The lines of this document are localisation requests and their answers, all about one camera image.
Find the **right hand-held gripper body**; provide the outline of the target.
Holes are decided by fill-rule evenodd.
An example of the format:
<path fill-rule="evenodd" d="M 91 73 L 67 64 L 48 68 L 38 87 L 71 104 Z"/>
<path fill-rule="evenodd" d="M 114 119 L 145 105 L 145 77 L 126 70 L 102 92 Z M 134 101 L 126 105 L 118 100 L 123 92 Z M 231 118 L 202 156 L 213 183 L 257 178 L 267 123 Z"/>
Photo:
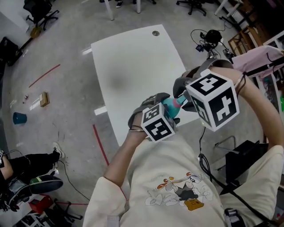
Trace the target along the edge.
<path fill-rule="evenodd" d="M 212 72 L 211 67 L 233 68 L 226 59 L 208 59 L 186 72 L 186 91 L 204 127 L 217 131 L 239 114 L 237 94 L 232 80 Z"/>

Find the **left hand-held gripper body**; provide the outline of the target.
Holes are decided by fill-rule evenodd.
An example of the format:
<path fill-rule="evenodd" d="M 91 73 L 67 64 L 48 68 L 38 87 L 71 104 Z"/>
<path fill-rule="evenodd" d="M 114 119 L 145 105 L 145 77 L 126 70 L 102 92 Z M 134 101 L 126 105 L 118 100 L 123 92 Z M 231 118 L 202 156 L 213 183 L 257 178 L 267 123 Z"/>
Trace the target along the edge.
<path fill-rule="evenodd" d="M 148 97 L 134 110 L 128 120 L 130 132 L 144 133 L 153 142 L 160 142 L 176 133 L 176 125 L 170 116 L 170 105 L 164 101 L 172 101 L 167 98 L 163 102 L 154 105 L 154 96 Z"/>

